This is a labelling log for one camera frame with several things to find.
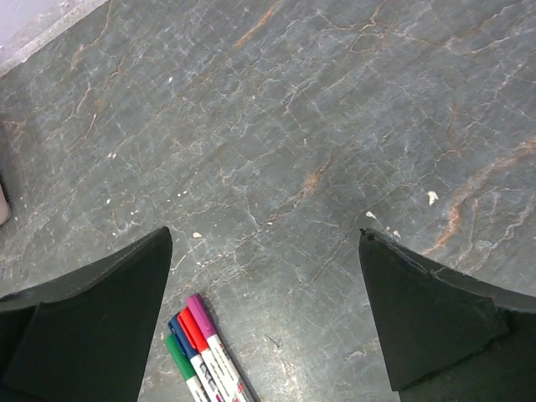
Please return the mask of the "red cap marker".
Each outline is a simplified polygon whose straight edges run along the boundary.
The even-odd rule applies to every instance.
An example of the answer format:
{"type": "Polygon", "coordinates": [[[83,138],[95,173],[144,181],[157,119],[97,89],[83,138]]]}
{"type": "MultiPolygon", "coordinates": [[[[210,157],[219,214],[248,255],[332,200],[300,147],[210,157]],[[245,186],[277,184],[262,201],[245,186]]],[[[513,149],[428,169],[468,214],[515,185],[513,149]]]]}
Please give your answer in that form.
{"type": "Polygon", "coordinates": [[[188,307],[185,307],[178,314],[178,322],[192,348],[198,352],[200,358],[203,360],[197,366],[201,370],[204,384],[209,387],[208,393],[210,399],[212,401],[238,401],[234,391],[226,380],[223,369],[219,366],[188,307]]]}

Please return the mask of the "blue cap marker group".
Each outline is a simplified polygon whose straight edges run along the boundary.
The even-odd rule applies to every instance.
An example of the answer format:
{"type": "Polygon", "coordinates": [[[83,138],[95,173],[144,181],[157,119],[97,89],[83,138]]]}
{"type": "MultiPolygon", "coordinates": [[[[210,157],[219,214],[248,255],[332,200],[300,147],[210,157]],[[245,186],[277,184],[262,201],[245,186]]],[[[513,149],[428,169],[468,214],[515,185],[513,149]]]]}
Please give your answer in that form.
{"type": "Polygon", "coordinates": [[[193,369],[198,376],[198,379],[203,385],[210,401],[222,401],[218,386],[214,382],[212,374],[209,372],[208,366],[204,362],[200,352],[198,352],[189,342],[187,334],[182,329],[178,314],[175,314],[168,323],[172,333],[178,340],[181,351],[193,365],[193,369]]]}

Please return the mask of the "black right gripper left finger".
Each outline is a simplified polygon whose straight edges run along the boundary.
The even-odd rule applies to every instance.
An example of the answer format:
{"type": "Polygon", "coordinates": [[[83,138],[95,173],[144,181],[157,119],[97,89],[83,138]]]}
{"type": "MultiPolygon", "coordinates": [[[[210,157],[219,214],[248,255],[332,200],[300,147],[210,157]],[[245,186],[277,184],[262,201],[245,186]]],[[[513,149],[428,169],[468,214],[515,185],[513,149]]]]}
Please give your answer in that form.
{"type": "Polygon", "coordinates": [[[1,299],[3,401],[135,401],[173,253],[167,227],[1,299]]]}

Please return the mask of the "purple cap marker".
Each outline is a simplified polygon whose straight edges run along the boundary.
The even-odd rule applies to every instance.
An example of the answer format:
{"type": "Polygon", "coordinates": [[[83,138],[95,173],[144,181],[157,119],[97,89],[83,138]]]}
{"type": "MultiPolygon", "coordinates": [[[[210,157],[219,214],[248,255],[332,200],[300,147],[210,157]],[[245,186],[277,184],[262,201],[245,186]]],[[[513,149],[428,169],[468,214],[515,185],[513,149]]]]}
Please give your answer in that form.
{"type": "Polygon", "coordinates": [[[201,296],[199,294],[194,294],[188,297],[186,304],[190,312],[193,314],[193,318],[210,346],[219,366],[222,368],[225,381],[233,391],[234,396],[238,398],[238,401],[255,401],[244,380],[240,376],[238,369],[235,367],[232,359],[227,353],[214,323],[205,309],[201,296]]]}

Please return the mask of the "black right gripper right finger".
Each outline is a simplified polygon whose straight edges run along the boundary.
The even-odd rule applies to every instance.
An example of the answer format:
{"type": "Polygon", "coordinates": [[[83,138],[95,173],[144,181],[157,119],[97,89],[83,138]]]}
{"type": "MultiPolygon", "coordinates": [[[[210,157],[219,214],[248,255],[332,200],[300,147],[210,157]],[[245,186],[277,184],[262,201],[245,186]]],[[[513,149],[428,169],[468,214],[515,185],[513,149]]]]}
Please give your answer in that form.
{"type": "Polygon", "coordinates": [[[375,229],[362,230],[358,254],[401,400],[534,400],[533,296],[455,271],[375,229]]]}

